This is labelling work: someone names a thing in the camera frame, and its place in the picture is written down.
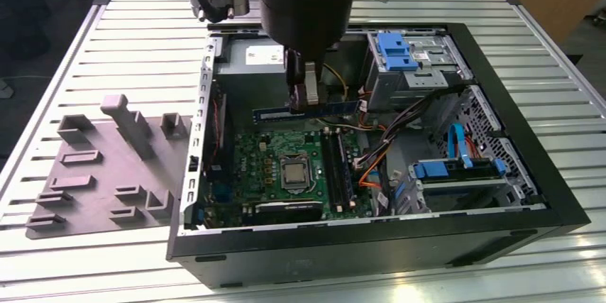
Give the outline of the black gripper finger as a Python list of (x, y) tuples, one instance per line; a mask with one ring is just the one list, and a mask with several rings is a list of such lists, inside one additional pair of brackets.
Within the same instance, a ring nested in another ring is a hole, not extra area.
[(309, 110), (324, 105), (320, 82), (323, 60), (305, 60), (291, 48), (284, 49), (285, 81), (291, 110)]

